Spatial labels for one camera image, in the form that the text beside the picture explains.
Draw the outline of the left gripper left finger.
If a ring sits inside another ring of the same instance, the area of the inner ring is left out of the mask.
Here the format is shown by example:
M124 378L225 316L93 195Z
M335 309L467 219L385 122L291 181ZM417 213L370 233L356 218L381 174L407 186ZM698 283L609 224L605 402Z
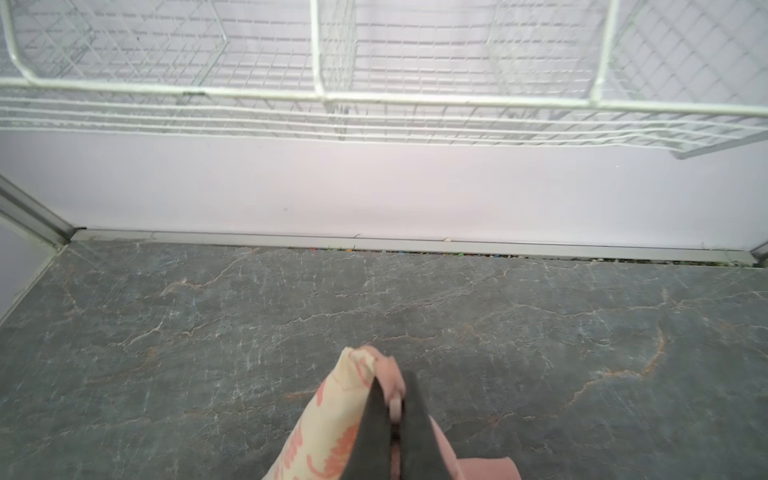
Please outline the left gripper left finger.
M389 480L391 434L392 424L384 392L380 382L374 379L340 480Z

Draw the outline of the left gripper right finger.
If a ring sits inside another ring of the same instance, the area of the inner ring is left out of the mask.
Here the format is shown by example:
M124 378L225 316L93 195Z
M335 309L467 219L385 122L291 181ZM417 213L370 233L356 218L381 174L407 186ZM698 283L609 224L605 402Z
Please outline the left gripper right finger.
M401 478L403 480L451 479L417 375L412 371L404 371L403 378L406 393L402 402L399 426Z

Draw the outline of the pink Snoopy zip jacket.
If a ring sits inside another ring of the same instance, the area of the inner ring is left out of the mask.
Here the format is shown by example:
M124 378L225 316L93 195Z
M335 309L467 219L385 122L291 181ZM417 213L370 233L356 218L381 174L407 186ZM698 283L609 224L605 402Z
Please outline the pink Snoopy zip jacket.
M374 379L381 384L392 424L390 479L402 479L399 426L406 393L403 371L393 357L372 346L342 351L270 466L267 478L340 479ZM517 466L508 457L459 458L429 416L451 479L519 478Z

